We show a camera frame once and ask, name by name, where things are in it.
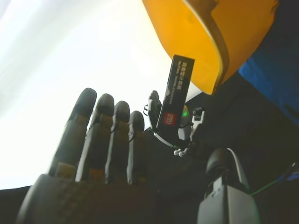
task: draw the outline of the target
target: white surface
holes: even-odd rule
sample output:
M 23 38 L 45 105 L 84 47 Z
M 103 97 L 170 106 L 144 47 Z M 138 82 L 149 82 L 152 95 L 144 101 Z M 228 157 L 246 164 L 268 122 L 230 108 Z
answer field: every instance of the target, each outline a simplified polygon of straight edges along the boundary
M 0 49 L 0 189 L 48 169 L 84 88 L 142 111 L 171 65 L 140 0 L 12 0 Z

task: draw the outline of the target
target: dark background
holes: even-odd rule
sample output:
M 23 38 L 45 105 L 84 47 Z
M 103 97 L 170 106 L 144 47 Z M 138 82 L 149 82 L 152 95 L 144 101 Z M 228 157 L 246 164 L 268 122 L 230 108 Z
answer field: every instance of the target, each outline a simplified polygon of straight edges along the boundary
M 299 161 L 299 128 L 239 74 L 214 96 L 204 93 L 187 103 L 206 110 L 196 138 L 213 147 L 229 147 L 243 165 L 252 191 L 277 179 Z M 147 131 L 151 153 L 149 179 L 160 190 L 178 224 L 196 223 L 206 188 L 205 166 L 178 158 Z M 0 191 L 0 223 L 14 223 L 28 187 Z M 296 223 L 299 181 L 286 182 L 256 196 L 264 223 Z

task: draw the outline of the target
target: blue fabric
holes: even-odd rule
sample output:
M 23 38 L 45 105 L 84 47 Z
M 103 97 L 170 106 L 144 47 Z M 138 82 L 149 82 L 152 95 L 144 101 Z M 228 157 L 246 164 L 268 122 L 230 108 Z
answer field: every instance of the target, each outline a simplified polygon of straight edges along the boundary
M 299 125 L 299 1 L 280 0 L 274 24 L 239 73 Z

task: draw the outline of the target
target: yellow object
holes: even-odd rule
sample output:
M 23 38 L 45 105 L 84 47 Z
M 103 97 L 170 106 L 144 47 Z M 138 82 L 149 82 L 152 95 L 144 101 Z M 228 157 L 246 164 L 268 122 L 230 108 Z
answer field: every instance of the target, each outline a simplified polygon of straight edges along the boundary
M 191 81 L 207 94 L 261 43 L 277 0 L 143 0 L 168 55 L 195 59 Z

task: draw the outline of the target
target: deli logo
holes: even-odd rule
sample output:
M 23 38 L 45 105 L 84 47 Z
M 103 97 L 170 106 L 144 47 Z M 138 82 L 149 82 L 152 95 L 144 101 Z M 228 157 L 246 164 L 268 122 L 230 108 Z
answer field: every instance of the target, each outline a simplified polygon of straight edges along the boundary
M 163 117 L 163 124 L 174 126 L 177 121 L 177 115 L 174 113 L 166 112 Z

